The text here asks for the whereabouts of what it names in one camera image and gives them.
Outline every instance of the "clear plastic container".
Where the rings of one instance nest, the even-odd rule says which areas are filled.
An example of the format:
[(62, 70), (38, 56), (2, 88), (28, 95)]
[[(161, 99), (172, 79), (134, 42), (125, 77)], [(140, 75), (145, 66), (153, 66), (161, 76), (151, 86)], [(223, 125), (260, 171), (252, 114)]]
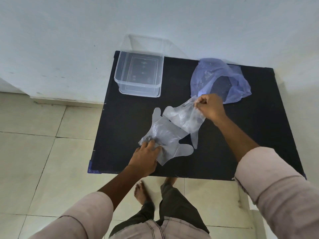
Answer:
[(119, 91), (133, 96), (159, 97), (164, 49), (163, 39), (126, 35), (114, 76)]

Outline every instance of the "hand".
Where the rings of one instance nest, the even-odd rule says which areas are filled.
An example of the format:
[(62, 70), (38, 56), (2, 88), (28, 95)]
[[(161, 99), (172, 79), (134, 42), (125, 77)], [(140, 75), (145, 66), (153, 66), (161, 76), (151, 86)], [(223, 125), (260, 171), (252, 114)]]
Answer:
[(207, 94), (198, 97), (194, 106), (213, 123), (227, 118), (223, 100), (216, 94)]
[(133, 168), (138, 172), (141, 178), (149, 176), (155, 171), (157, 166), (157, 155), (162, 150), (161, 146), (154, 149), (154, 140), (148, 144), (143, 142), (141, 148), (137, 148), (128, 164), (128, 167)]

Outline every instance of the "blue plastic bag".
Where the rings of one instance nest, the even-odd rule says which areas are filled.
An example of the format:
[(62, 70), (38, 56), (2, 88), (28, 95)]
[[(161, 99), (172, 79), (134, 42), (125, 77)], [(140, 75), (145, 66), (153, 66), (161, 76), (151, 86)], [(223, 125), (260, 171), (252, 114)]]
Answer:
[(251, 95), (250, 85), (238, 65), (219, 59), (201, 59), (190, 80), (191, 96), (216, 93), (224, 104), (240, 101)]

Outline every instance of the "tile floor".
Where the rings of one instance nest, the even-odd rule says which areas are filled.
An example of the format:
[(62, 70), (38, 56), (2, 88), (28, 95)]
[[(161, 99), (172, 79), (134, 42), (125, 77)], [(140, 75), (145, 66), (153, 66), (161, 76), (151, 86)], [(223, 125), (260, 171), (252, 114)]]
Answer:
[[(101, 111), (36, 104), (27, 95), (0, 92), (0, 239), (28, 238), (115, 176), (87, 173)], [(163, 180), (144, 179), (155, 219)], [(235, 182), (180, 178), (175, 187), (198, 209), (212, 238), (256, 238)], [(132, 188), (109, 232), (139, 209)]]

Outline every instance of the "leg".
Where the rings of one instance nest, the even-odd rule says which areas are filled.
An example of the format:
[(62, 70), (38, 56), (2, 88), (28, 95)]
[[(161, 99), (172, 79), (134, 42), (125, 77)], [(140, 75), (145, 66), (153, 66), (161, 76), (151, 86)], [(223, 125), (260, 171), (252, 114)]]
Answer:
[(136, 185), (134, 196), (138, 200), (138, 202), (142, 204), (141, 210), (128, 220), (116, 225), (114, 229), (111, 231), (110, 237), (113, 236), (115, 233), (119, 232), (120, 230), (124, 229), (125, 227), (135, 225), (138, 223), (143, 223), (150, 219), (154, 219), (154, 203), (150, 198), (142, 181), (140, 182), (140, 184)]
[(178, 189), (173, 187), (177, 178), (166, 178), (164, 184), (161, 185), (162, 201), (159, 204), (159, 217), (158, 223), (162, 224), (164, 217), (178, 218), (192, 224), (193, 226), (202, 229), (209, 233), (201, 219), (197, 209), (179, 192)]

